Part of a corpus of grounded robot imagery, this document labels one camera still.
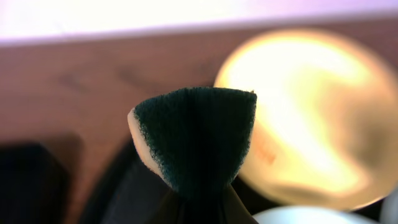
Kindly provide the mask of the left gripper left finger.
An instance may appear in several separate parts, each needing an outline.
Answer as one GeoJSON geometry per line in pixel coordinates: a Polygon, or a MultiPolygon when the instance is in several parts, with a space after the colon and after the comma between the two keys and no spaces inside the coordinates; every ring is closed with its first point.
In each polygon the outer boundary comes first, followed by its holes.
{"type": "Polygon", "coordinates": [[[173,190],[169,190],[158,209],[149,218],[149,224],[184,224],[185,199],[173,190]]]}

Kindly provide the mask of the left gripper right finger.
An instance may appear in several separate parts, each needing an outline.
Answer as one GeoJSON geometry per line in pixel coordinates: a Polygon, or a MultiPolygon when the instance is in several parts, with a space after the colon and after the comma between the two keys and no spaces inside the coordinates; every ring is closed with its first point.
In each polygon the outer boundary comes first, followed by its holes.
{"type": "Polygon", "coordinates": [[[258,224],[231,185],[222,191],[220,215],[223,224],[258,224]]]}

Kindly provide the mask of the mint plate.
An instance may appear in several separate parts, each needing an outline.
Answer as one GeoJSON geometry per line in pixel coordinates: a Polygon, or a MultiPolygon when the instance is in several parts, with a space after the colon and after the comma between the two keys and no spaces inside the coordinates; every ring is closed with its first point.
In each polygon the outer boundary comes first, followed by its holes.
{"type": "Polygon", "coordinates": [[[380,222],[382,224],[398,224],[398,189],[384,199],[380,222]]]}
{"type": "Polygon", "coordinates": [[[287,206],[253,215],[259,224],[379,224],[374,220],[329,208],[287,206]]]}

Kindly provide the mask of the yellow green sponge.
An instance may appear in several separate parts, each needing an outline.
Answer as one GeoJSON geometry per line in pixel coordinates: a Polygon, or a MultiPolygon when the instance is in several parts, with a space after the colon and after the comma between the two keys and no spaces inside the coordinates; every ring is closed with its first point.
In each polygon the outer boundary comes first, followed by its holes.
{"type": "Polygon", "coordinates": [[[146,166],[185,198],[218,195],[236,177],[251,141],[257,96],[229,88],[182,88],[128,114],[146,166]]]}

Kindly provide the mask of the yellow plastic plate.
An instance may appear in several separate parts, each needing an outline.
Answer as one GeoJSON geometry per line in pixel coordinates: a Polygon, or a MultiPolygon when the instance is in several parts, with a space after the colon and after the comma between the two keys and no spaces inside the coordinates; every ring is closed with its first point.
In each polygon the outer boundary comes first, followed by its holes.
{"type": "Polygon", "coordinates": [[[257,95],[239,176],[263,197],[353,210],[397,186],[397,69],[357,41],[266,32],[229,55],[215,86],[257,95]]]}

